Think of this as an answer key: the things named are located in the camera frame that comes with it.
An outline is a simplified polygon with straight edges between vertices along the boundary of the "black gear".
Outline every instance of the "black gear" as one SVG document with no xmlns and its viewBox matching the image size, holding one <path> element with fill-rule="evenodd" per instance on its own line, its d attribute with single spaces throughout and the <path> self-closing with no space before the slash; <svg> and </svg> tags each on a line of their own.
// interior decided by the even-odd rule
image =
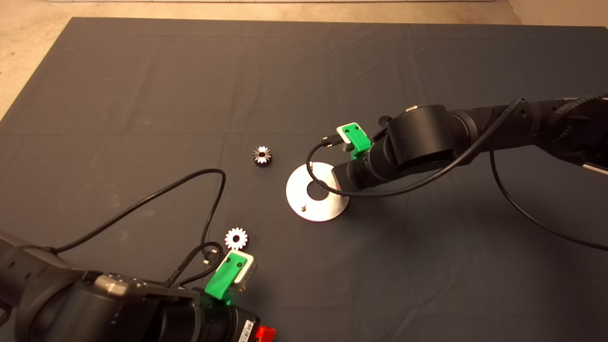
<svg viewBox="0 0 608 342">
<path fill-rule="evenodd" d="M 266 146 L 254 150 L 254 163 L 259 167 L 266 167 L 272 162 L 272 152 Z"/>
</svg>

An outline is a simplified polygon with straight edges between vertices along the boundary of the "metal plate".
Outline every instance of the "metal plate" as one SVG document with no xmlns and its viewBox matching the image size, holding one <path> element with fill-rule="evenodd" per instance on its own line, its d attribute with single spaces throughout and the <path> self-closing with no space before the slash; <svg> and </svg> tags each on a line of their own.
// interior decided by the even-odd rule
<svg viewBox="0 0 608 342">
<path fill-rule="evenodd" d="M 333 166 L 324 162 L 313 163 L 314 175 L 330 187 L 337 189 Z M 287 202 L 299 216 L 315 222 L 329 221 L 340 215 L 348 204 L 348 197 L 329 193 L 323 200 L 315 200 L 308 195 L 308 185 L 313 179 L 306 171 L 306 164 L 291 173 L 285 187 Z"/>
</svg>

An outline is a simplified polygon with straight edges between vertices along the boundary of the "cable connector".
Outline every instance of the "cable connector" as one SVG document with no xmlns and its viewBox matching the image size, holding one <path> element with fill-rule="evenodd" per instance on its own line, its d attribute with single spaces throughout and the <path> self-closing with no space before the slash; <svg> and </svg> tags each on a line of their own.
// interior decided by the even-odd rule
<svg viewBox="0 0 608 342">
<path fill-rule="evenodd" d="M 344 140 L 342 140 L 342 137 L 339 134 L 333 134 L 321 139 L 321 144 L 323 144 L 324 147 L 332 147 L 343 143 Z"/>
</svg>

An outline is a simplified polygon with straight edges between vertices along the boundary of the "white gear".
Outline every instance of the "white gear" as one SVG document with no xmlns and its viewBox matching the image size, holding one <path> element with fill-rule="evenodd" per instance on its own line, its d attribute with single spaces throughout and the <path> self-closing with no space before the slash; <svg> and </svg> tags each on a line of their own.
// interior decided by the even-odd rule
<svg viewBox="0 0 608 342">
<path fill-rule="evenodd" d="M 228 231 L 224 241 L 231 250 L 241 250 L 247 245 L 248 237 L 245 230 L 236 227 Z"/>
</svg>

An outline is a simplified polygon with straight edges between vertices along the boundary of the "red connector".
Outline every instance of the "red connector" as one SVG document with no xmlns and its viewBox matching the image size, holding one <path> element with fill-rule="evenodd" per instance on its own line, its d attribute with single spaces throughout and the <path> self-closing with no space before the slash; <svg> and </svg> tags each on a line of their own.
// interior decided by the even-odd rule
<svg viewBox="0 0 608 342">
<path fill-rule="evenodd" d="M 255 342 L 272 342 L 277 330 L 271 327 L 260 326 L 258 332 L 255 333 Z"/>
</svg>

